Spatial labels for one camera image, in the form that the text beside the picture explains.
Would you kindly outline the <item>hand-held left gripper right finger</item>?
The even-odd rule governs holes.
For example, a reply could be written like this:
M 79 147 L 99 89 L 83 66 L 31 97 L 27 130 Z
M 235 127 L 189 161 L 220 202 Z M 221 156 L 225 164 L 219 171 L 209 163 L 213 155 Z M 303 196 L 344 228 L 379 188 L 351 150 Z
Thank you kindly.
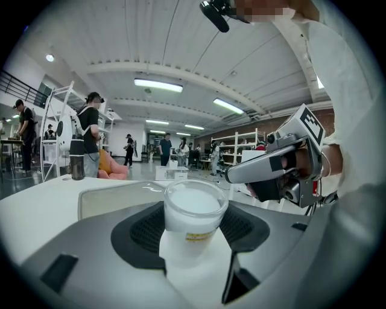
M 296 309 L 299 281 L 283 269 L 311 217 L 231 201 L 220 223 L 230 248 L 221 309 Z

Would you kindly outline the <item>white rounded device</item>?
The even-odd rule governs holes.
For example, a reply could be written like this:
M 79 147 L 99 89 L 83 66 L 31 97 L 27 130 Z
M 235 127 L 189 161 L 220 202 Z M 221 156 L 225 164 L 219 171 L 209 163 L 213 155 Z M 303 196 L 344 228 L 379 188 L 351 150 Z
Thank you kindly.
M 70 117 L 63 117 L 57 127 L 57 143 L 61 151 L 69 151 L 72 141 L 72 120 Z

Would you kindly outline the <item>white storage shelving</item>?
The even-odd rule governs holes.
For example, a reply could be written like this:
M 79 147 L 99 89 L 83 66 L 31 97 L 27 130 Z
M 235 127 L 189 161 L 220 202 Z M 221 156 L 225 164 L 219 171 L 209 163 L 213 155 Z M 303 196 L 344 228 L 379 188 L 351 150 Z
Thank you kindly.
M 248 133 L 235 132 L 233 135 L 211 138 L 220 148 L 220 162 L 226 167 L 241 162 L 244 150 L 255 150 L 261 141 L 265 141 L 267 134 L 255 129 Z

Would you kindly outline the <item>small white round cup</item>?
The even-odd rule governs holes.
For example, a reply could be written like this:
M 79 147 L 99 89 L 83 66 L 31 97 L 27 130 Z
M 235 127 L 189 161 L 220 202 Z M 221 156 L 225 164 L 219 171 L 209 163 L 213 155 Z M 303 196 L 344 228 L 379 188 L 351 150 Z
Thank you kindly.
M 229 206 L 223 190 L 200 180 L 180 180 L 164 191 L 165 230 L 177 244 L 205 246 Z

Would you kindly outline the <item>wooden work desk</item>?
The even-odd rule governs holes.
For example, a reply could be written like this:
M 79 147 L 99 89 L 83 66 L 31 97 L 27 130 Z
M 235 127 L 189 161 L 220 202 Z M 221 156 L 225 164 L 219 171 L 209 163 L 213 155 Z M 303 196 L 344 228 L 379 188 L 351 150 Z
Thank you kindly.
M 7 145 L 10 148 L 10 154 L 11 154 L 11 171 L 15 172 L 15 165 L 14 165 L 14 146 L 21 146 L 22 141 L 17 140 L 15 138 L 8 138 L 8 139 L 0 139 L 0 183 L 3 183 L 4 177 L 3 177 L 3 157 L 4 157 L 4 146 Z

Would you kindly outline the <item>white shelf rack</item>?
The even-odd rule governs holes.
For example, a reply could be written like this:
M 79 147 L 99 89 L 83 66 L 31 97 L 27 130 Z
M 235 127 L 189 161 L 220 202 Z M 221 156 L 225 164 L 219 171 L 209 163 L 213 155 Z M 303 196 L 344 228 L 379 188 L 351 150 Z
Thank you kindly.
M 49 124 L 52 124 L 55 130 L 64 115 L 75 113 L 68 104 L 69 97 L 74 90 L 74 84 L 74 81 L 71 81 L 69 86 L 54 88 L 46 99 L 40 124 L 40 171 L 43 182 L 47 181 L 51 174 L 55 177 L 61 176 L 61 159 L 57 137 L 45 139 L 45 132 L 48 131 Z

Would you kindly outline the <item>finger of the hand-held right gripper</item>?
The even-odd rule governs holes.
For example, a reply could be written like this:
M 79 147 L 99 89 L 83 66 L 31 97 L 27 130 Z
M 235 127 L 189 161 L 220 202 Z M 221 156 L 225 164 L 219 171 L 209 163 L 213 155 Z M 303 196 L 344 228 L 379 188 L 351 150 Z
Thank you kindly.
M 269 200 L 278 202 L 282 198 L 282 181 L 280 179 L 248 183 L 247 188 L 260 202 Z
M 282 166 L 282 150 L 241 162 L 228 168 L 225 178 L 229 183 L 253 183 L 277 179 L 285 174 Z

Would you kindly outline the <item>person's right hand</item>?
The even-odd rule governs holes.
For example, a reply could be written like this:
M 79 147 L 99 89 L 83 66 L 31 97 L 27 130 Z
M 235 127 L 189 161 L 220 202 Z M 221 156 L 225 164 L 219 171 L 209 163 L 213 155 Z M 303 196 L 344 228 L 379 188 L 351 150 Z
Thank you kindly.
M 312 168 L 307 148 L 299 148 L 281 157 L 282 168 L 296 168 L 301 177 L 308 177 Z

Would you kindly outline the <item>person's right forearm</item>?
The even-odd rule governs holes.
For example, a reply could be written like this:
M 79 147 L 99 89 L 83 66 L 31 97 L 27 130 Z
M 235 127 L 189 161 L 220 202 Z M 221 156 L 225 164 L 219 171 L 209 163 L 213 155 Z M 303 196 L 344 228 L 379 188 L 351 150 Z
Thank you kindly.
M 386 154 L 374 139 L 338 131 L 324 139 L 322 184 L 338 200 L 366 185 L 386 184 Z

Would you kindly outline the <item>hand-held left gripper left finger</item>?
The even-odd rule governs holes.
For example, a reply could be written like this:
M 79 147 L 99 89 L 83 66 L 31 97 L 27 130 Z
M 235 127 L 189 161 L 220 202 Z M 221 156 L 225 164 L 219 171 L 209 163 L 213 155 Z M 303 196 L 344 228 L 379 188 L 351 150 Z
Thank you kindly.
M 159 255 L 162 202 L 82 219 L 35 251 L 22 270 L 57 306 L 193 309 L 167 280 Z

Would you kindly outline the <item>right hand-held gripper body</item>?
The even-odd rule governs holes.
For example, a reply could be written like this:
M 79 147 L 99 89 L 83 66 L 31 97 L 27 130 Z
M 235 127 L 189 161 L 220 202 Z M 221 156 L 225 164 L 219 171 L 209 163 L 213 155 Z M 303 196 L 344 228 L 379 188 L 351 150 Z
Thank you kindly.
M 266 151 L 277 181 L 278 194 L 289 202 L 306 208 L 321 199 L 314 185 L 321 178 L 323 164 L 321 142 L 325 130 L 312 111 L 301 105 L 277 130 L 267 135 Z M 290 157 L 299 149 L 307 151 L 311 172 L 302 176 Z

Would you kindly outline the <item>dark tumbler bottle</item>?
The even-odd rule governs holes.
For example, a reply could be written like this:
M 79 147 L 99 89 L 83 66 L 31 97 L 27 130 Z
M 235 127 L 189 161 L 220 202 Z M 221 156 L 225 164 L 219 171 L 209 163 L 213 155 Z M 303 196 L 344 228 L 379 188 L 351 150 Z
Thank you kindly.
M 70 172 L 73 180 L 83 180 L 84 174 L 84 141 L 80 135 L 72 135 L 70 150 Z

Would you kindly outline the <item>person's torso in white coat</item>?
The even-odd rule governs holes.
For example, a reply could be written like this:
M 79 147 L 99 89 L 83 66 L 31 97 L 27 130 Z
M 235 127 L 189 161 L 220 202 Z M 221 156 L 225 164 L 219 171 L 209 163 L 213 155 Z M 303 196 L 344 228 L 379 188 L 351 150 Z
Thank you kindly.
M 276 15 L 306 37 L 317 76 L 331 98 L 334 132 L 361 133 L 386 154 L 386 82 L 359 33 L 328 0 L 277 0 Z M 369 266 L 386 234 L 386 184 L 366 185 L 337 200 L 296 299 L 296 309 L 327 309 L 362 281 L 360 308 L 378 297 Z

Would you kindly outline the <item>white square table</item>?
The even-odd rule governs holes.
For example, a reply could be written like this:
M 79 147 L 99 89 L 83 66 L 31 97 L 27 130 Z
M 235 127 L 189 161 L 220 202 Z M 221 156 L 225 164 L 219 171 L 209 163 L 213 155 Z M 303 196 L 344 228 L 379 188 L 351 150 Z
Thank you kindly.
M 23 270 L 22 264 L 35 251 L 78 219 L 78 196 L 88 189 L 112 187 L 109 180 L 70 177 L 50 180 L 0 201 L 0 237 L 11 262 L 24 279 L 53 306 L 57 299 L 46 293 Z M 315 257 L 320 242 L 317 219 L 311 223 L 283 269 L 299 281 L 299 290 Z M 220 227 L 205 246 L 177 244 L 164 229 L 159 255 L 165 260 L 167 280 L 192 305 L 193 309 L 221 309 L 230 248 Z

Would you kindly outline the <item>beige rectangular tray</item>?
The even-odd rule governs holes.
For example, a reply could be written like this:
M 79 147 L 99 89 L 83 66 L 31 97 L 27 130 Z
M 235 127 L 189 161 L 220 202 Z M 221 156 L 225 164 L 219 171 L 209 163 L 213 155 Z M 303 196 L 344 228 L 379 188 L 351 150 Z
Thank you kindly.
M 124 181 L 120 183 L 110 180 L 109 184 L 114 184 L 112 187 L 84 190 L 78 196 L 78 219 L 82 220 L 147 203 L 153 205 L 164 200 L 165 188 L 173 182 L 176 181 L 143 180 L 138 182 Z M 223 190 L 229 199 L 228 191 L 220 188 L 213 182 L 209 183 Z

